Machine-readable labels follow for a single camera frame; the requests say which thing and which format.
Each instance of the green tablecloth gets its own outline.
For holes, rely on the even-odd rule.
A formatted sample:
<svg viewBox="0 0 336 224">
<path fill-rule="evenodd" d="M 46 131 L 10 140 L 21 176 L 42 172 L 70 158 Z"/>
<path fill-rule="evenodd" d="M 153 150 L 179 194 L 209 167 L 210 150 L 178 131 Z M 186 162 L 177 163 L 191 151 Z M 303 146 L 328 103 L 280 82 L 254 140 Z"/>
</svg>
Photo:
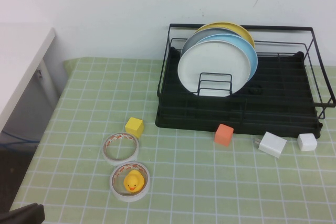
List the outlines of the green tablecloth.
<svg viewBox="0 0 336 224">
<path fill-rule="evenodd" d="M 69 81 L 12 209 L 38 202 L 45 223 L 332 223 L 336 220 L 336 111 L 327 111 L 316 151 L 290 139 L 280 159 L 235 134 L 228 148 L 214 133 L 155 126 L 162 61 L 81 58 L 66 63 Z M 336 68 L 328 74 L 336 87 Z M 317 79 L 322 80 L 317 71 Z M 322 94 L 327 89 L 321 86 Z M 138 162 L 149 193 L 133 203 L 109 188 L 113 171 L 103 140 L 144 120 Z M 127 146 L 115 146 L 127 155 Z"/>
</svg>

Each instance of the white table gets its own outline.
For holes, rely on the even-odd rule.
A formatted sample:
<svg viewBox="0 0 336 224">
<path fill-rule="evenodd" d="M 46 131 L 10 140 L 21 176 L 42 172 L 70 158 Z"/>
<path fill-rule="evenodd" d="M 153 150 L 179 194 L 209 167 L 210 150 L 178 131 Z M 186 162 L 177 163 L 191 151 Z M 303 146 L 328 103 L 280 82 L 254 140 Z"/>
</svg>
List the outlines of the white table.
<svg viewBox="0 0 336 224">
<path fill-rule="evenodd" d="M 49 25 L 0 23 L 0 131 L 38 67 L 51 82 L 43 56 L 54 37 Z"/>
</svg>

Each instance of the white power adapter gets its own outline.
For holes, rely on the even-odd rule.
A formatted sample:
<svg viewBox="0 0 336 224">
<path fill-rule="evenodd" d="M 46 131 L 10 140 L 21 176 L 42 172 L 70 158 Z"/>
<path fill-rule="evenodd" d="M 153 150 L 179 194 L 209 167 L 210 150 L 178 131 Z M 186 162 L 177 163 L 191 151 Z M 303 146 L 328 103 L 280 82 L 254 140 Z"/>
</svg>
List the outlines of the white power adapter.
<svg viewBox="0 0 336 224">
<path fill-rule="evenodd" d="M 256 140 L 259 150 L 279 158 L 287 140 L 266 132 L 261 140 Z"/>
</svg>

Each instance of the blue cable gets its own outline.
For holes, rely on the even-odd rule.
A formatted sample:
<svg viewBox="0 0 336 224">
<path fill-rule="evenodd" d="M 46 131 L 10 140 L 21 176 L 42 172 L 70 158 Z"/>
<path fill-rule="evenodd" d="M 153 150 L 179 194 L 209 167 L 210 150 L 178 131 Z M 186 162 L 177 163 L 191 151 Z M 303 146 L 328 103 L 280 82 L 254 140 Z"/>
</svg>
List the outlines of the blue cable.
<svg viewBox="0 0 336 224">
<path fill-rule="evenodd" d="M 14 136 L 14 135 L 12 135 L 12 134 L 10 134 L 8 132 L 5 132 L 5 131 L 2 131 L 2 132 L 4 134 L 8 135 L 8 136 L 11 136 L 13 138 L 16 138 L 18 140 L 23 141 L 23 142 L 11 142 L 11 143 L 5 143 L 5 144 L 0 143 L 0 147 L 5 148 L 5 149 L 7 149 L 9 151 L 12 151 L 12 152 L 22 152 L 22 151 L 18 151 L 16 149 L 13 149 L 13 148 L 10 147 L 10 145 L 25 144 L 25 143 L 29 143 L 29 144 L 38 144 L 39 143 L 39 141 L 37 141 L 37 140 L 24 139 L 24 138 L 21 138 L 21 137 L 18 137 L 18 136 Z"/>
<path fill-rule="evenodd" d="M 38 144 L 40 141 L 37 141 L 37 140 L 29 140 L 29 139 L 24 139 L 24 138 L 21 138 L 21 137 L 18 137 L 18 136 L 14 136 L 8 132 L 5 132 L 5 131 L 2 131 L 3 133 L 5 133 L 6 135 L 8 136 L 11 136 L 13 138 L 16 138 L 16 139 L 19 139 L 21 141 L 24 141 L 25 143 L 32 143 L 32 144 Z"/>
</svg>

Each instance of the plate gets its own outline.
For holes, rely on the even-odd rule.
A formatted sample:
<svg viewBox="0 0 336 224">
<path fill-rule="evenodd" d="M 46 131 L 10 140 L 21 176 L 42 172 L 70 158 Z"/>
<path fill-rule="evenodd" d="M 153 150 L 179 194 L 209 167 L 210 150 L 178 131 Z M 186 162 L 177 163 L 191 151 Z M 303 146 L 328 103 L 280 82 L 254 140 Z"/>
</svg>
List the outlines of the plate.
<svg viewBox="0 0 336 224">
<path fill-rule="evenodd" d="M 250 76 L 250 63 L 244 52 L 224 41 L 206 41 L 192 46 L 178 63 L 177 73 L 190 92 L 226 97 L 241 89 Z"/>
<path fill-rule="evenodd" d="M 238 33 L 231 31 L 230 29 L 223 28 L 223 27 L 214 27 L 214 28 L 208 28 L 201 30 L 197 33 L 194 33 L 193 36 L 191 36 L 184 44 L 182 50 L 181 50 L 181 56 L 193 45 L 198 43 L 200 40 L 216 34 L 234 34 L 238 35 Z"/>
<path fill-rule="evenodd" d="M 255 74 L 258 66 L 258 56 L 256 51 L 254 50 L 253 46 L 243 38 L 232 35 L 232 34 L 217 34 L 217 35 L 211 35 L 209 37 L 206 37 L 202 40 L 200 40 L 198 43 L 205 42 L 205 41 L 212 41 L 212 40 L 218 40 L 218 41 L 224 41 L 229 42 L 236 47 L 240 48 L 247 56 L 250 65 L 251 65 L 251 73 L 249 76 L 249 80 L 252 78 L 252 76 Z"/>
<path fill-rule="evenodd" d="M 223 27 L 223 28 L 228 28 L 231 31 L 234 31 L 238 35 L 240 35 L 243 39 L 247 40 L 253 47 L 255 47 L 254 41 L 252 39 L 251 34 L 242 26 L 230 23 L 230 22 L 215 22 L 215 23 L 210 23 L 207 25 L 204 25 L 200 27 L 196 32 L 199 32 L 204 29 L 212 28 L 212 27 Z"/>
</svg>

